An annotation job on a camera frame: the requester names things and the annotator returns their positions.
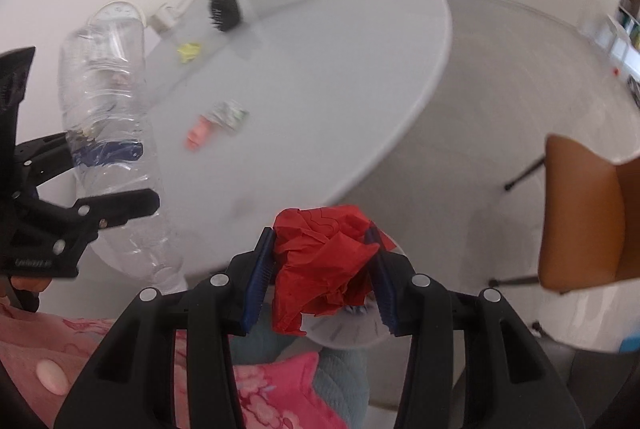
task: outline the clear plastic bottle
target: clear plastic bottle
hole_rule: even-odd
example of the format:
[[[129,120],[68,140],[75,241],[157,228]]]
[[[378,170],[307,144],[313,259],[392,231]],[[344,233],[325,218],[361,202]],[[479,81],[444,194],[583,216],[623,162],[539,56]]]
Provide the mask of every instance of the clear plastic bottle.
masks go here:
[[[145,118],[143,36],[136,19],[107,20],[76,30],[62,45],[60,105],[82,196],[149,187],[162,203],[156,145]],[[117,270],[162,293],[186,288],[162,206],[150,218],[101,231],[100,238],[113,252],[100,256]]]

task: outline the pink floral fabric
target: pink floral fabric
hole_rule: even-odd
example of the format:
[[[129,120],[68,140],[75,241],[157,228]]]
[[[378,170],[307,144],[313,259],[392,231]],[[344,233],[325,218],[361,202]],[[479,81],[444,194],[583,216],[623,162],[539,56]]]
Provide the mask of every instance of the pink floral fabric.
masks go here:
[[[111,328],[110,320],[63,319],[31,314],[0,304],[0,361],[21,395],[49,427],[64,402],[36,377],[42,359],[56,362],[70,383]],[[246,429],[348,429],[313,390],[318,354],[283,362],[234,366]],[[176,424],[189,429],[186,332],[175,339],[174,396]]]

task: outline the black brush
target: black brush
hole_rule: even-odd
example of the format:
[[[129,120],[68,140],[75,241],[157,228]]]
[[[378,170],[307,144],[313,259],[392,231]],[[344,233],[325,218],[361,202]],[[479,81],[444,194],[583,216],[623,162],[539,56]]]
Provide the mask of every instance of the black brush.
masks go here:
[[[242,20],[238,0],[209,0],[209,12],[214,26],[221,32],[232,30]]]

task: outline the white table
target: white table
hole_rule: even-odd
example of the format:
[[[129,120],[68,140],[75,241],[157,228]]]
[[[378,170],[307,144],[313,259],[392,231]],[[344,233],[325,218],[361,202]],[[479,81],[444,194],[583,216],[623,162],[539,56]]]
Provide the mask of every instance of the white table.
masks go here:
[[[446,0],[239,0],[223,34],[194,0],[147,59],[150,120],[184,271],[200,275],[254,247],[287,207],[337,200],[398,142],[447,64]],[[203,44],[181,64],[176,47]],[[235,135],[184,147],[212,104],[250,113]]]

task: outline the red paper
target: red paper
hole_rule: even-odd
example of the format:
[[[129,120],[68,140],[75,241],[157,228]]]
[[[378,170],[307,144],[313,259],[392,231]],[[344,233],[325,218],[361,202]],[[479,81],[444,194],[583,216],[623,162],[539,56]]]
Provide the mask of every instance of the red paper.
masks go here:
[[[363,306],[371,291],[364,269],[378,251],[363,238],[373,223],[357,206],[287,208],[273,224],[274,254],[279,267],[272,305],[273,330],[300,331],[302,314],[332,315],[345,305]],[[395,247],[380,232],[387,250]]]

